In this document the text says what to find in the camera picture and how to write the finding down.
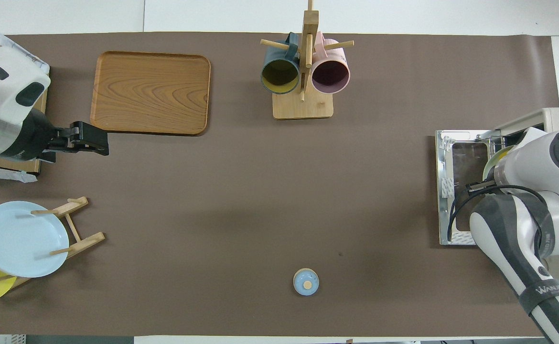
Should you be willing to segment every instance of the wooden mug stand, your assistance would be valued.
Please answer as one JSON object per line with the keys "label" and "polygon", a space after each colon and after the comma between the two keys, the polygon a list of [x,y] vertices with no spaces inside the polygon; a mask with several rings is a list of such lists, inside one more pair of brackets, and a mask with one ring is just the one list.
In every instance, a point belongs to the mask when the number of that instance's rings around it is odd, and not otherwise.
{"label": "wooden mug stand", "polygon": [[[314,52],[314,39],[319,23],[319,11],[313,11],[313,0],[308,0],[307,11],[303,15],[303,31],[299,53],[300,88],[287,94],[273,94],[273,117],[275,119],[313,119],[329,118],[333,115],[332,94],[321,93],[312,85],[312,55]],[[288,45],[260,40],[260,44],[274,46],[275,48],[288,49]],[[325,50],[347,48],[353,46],[354,41],[340,42],[325,45]]]}
{"label": "wooden mug stand", "polygon": [[[67,224],[69,225],[69,228],[71,229],[72,234],[74,235],[74,239],[76,240],[74,244],[71,244],[68,248],[63,248],[62,250],[52,251],[49,253],[50,255],[57,255],[59,253],[67,252],[67,259],[70,259],[71,257],[77,255],[78,253],[83,252],[87,248],[90,248],[98,244],[99,242],[105,240],[105,235],[103,235],[102,232],[95,233],[89,237],[85,237],[84,239],[80,239],[80,234],[78,233],[78,230],[76,229],[76,226],[74,225],[74,221],[72,220],[70,214],[80,209],[81,207],[84,207],[87,204],[88,204],[88,199],[86,197],[68,198],[67,203],[59,207],[56,207],[55,209],[31,212],[31,214],[54,214],[58,218],[65,217],[65,219],[67,220]],[[2,276],[0,277],[0,281],[11,279],[13,277],[14,276],[10,276],[10,275]],[[16,281],[14,282],[14,285],[10,289],[12,290],[28,280],[30,279],[27,277],[17,277]]]}

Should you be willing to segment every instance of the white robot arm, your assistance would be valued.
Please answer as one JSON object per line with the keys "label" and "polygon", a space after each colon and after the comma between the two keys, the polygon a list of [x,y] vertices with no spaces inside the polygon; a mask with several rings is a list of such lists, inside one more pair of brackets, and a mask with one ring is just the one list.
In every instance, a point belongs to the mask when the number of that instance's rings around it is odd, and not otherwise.
{"label": "white robot arm", "polygon": [[54,162],[55,152],[108,155],[104,130],[81,121],[68,128],[55,127],[33,108],[49,85],[48,75],[30,57],[15,48],[0,47],[0,157]]}
{"label": "white robot arm", "polygon": [[[559,281],[539,260],[559,255],[559,132],[528,137],[531,141],[524,139],[495,167],[494,181],[505,193],[477,204],[470,230],[524,310],[559,344]],[[511,188],[515,185],[537,194]]]}

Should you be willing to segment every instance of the rectangular wooden tray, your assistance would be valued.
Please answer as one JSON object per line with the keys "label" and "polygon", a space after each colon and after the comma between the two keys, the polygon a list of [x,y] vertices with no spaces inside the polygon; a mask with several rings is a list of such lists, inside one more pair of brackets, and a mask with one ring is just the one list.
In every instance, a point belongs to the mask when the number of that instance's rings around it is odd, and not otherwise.
{"label": "rectangular wooden tray", "polygon": [[207,126],[210,73],[199,55],[105,52],[90,122],[107,131],[197,135]]}

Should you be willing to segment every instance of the pink mug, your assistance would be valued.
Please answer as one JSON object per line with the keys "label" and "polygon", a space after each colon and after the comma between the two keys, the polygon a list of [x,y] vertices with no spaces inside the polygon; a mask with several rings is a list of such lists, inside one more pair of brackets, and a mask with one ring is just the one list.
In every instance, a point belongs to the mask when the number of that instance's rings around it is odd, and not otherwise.
{"label": "pink mug", "polygon": [[324,46],[338,43],[334,39],[324,39],[318,31],[312,55],[312,84],[317,91],[333,94],[341,91],[350,82],[350,68],[347,67],[343,48],[325,50]]}

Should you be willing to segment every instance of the black cable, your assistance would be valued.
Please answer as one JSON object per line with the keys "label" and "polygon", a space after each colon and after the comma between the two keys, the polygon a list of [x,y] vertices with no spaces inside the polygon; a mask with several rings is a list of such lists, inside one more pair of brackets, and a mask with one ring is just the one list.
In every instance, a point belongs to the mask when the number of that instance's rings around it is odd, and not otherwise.
{"label": "black cable", "polygon": [[462,194],[464,194],[465,192],[466,192],[467,194],[469,193],[469,187],[468,187],[468,186],[465,187],[462,191],[460,191],[460,193],[458,194],[458,196],[456,196],[456,197],[454,198],[454,201],[452,201],[451,207],[450,207],[450,215],[454,213],[454,209],[456,208],[456,201],[457,201],[458,198],[460,198],[460,196],[461,196]]}
{"label": "black cable", "polygon": [[454,220],[456,219],[456,216],[458,214],[458,212],[472,199],[476,198],[477,196],[480,196],[482,194],[487,194],[489,193],[491,190],[500,190],[500,189],[518,189],[518,190],[524,190],[526,192],[529,192],[531,194],[533,194],[536,198],[538,198],[542,204],[545,204],[545,206],[547,205],[547,202],[545,201],[545,199],[541,196],[541,194],[539,194],[538,192],[536,192],[535,190],[532,190],[528,187],[523,187],[520,185],[492,185],[489,187],[485,187],[484,189],[481,189],[479,191],[476,191],[474,193],[472,193],[469,198],[467,198],[466,201],[464,201],[462,204],[460,204],[460,206],[458,206],[456,208],[456,211],[454,211],[454,213],[452,213],[450,211],[450,224],[447,226],[447,240],[448,242],[452,241],[452,225],[454,224]]}

